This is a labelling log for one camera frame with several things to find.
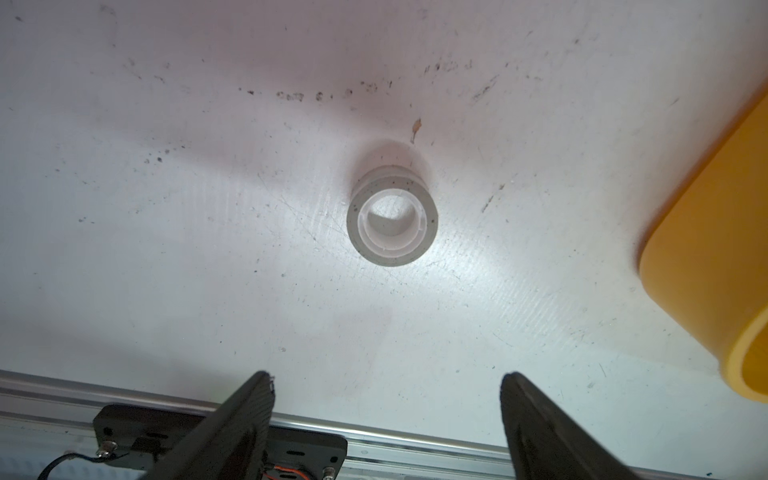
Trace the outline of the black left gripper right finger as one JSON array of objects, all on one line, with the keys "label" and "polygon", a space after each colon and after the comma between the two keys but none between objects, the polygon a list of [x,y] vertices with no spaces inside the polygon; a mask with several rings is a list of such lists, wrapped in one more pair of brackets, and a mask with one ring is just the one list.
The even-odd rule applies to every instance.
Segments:
[{"label": "black left gripper right finger", "polygon": [[517,479],[636,479],[527,377],[504,376],[501,414]]}]

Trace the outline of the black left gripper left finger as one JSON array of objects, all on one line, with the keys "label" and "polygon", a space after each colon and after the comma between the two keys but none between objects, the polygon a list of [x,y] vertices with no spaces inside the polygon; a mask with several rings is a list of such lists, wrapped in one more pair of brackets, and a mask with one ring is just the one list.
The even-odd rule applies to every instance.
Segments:
[{"label": "black left gripper left finger", "polygon": [[143,477],[262,478],[274,403],[272,377],[255,373]]}]

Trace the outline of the yellow plastic storage box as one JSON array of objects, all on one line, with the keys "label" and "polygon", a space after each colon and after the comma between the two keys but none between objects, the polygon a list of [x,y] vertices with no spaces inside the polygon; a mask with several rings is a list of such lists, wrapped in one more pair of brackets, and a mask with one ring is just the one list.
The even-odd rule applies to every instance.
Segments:
[{"label": "yellow plastic storage box", "polygon": [[648,296],[767,400],[767,101],[744,114],[653,230],[639,261]]}]

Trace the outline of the clear grey tape roll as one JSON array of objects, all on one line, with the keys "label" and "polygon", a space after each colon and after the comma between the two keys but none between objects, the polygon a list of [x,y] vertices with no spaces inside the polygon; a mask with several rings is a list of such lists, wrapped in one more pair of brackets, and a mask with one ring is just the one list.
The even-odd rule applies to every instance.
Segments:
[{"label": "clear grey tape roll", "polygon": [[437,207],[425,182],[404,167],[376,168],[352,190],[348,236],[373,264],[400,267],[414,262],[432,246],[438,225]]}]

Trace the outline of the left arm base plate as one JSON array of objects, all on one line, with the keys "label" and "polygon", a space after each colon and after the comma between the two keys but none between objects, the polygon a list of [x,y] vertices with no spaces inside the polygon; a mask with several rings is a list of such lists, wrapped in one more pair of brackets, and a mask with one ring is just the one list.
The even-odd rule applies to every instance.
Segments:
[{"label": "left arm base plate", "polygon": [[[147,471],[203,421],[202,415],[112,404],[93,420],[97,441],[112,442],[115,468]],[[265,479],[335,479],[348,449],[337,434],[271,426]]]}]

